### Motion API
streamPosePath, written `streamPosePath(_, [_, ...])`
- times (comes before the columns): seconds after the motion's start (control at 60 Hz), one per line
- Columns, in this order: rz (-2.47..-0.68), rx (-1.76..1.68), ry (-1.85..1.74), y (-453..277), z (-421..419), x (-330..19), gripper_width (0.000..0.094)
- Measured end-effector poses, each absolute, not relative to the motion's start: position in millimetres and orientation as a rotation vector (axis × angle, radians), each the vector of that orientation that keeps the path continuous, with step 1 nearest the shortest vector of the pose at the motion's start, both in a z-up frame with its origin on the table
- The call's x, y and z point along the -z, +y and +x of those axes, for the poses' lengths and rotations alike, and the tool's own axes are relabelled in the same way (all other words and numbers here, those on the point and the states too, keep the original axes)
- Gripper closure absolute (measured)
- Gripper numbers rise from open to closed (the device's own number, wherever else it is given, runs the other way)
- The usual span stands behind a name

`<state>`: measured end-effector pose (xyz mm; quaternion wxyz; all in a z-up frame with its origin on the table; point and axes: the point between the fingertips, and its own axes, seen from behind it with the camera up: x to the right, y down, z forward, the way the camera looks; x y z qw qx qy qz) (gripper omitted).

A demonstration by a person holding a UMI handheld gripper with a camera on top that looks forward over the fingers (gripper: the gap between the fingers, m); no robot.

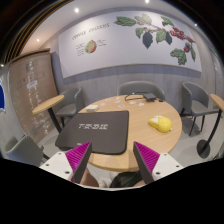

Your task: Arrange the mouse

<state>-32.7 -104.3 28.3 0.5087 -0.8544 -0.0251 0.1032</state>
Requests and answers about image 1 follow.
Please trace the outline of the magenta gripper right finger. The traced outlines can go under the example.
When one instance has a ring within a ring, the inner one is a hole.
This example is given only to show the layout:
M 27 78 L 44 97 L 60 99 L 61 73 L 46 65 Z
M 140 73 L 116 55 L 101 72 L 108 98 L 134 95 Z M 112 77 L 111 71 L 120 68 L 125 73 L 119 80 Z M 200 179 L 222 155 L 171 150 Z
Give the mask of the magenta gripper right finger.
M 134 142 L 133 153 L 144 182 L 146 184 L 152 183 L 152 172 L 160 154 L 139 142 Z

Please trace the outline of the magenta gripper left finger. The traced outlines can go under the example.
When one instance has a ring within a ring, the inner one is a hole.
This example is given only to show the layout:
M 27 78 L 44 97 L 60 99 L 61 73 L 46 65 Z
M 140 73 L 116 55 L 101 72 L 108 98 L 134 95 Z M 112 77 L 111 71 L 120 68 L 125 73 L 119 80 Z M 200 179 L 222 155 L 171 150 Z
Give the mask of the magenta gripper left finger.
M 66 152 L 66 158 L 73 171 L 73 181 L 79 183 L 92 153 L 92 142 L 86 142 Z

